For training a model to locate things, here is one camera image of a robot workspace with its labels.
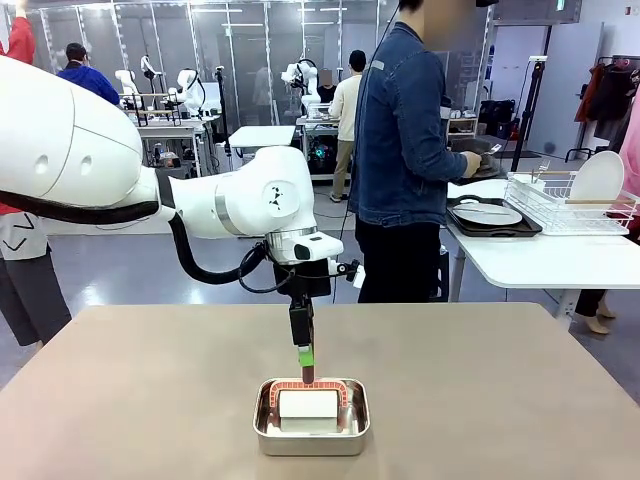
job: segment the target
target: red sleeve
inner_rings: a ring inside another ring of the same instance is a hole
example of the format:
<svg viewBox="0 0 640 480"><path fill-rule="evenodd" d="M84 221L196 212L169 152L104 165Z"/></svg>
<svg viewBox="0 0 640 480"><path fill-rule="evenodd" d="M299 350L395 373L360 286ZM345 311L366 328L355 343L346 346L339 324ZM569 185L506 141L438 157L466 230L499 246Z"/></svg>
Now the red sleeve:
<svg viewBox="0 0 640 480"><path fill-rule="evenodd" d="M36 51L36 42L33 38L31 23L26 18L18 17L14 20L9 35L9 50L7 57L21 62L33 64L33 55Z"/></svg>

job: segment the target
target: blue jacket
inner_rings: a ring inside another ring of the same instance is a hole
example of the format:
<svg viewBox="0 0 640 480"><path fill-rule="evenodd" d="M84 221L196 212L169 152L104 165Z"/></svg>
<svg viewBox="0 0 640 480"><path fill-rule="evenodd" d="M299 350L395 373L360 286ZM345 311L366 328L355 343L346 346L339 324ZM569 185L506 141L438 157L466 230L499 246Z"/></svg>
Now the blue jacket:
<svg viewBox="0 0 640 480"><path fill-rule="evenodd" d="M360 82L349 209L362 221L444 224L447 182L467 159L446 149L444 68L398 22Z"/></svg>
<svg viewBox="0 0 640 480"><path fill-rule="evenodd" d="M116 92L109 80L95 68L87 67L77 62L69 62L65 69L58 73L58 76L86 88L109 103L114 105L120 103L118 92Z"/></svg>

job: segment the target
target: door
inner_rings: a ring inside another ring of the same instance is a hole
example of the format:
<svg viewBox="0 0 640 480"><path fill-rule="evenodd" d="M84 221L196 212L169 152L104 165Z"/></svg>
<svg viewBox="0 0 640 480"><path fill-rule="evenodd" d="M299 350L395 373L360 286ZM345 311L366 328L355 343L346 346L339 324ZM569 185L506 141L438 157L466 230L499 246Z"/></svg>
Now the door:
<svg viewBox="0 0 640 480"><path fill-rule="evenodd" d="M603 23L571 23L551 29L548 60L535 107L527 149L564 158L580 141L574 121L580 92L600 52Z"/></svg>

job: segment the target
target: dish rack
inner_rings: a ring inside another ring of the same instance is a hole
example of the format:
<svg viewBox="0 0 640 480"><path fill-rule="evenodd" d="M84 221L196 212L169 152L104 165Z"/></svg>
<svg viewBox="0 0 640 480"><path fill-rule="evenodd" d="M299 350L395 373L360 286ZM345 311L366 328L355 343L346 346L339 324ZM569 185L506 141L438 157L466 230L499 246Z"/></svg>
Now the dish rack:
<svg viewBox="0 0 640 480"><path fill-rule="evenodd" d="M505 200L542 225L545 235L628 234L640 198L622 191L617 199L571 200L576 173L509 173Z"/></svg>

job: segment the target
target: person in red shirt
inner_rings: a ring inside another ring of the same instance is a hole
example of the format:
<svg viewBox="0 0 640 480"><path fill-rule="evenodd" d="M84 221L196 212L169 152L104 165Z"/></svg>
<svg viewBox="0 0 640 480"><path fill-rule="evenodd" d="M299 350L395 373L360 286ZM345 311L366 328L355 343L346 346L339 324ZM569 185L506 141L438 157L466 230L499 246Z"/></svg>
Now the person in red shirt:
<svg viewBox="0 0 640 480"><path fill-rule="evenodd" d="M18 0L8 48L0 42L0 55L32 64L36 45L26 7L27 0ZM71 315L38 217L0 204L0 254L0 311L18 344L41 347Z"/></svg>

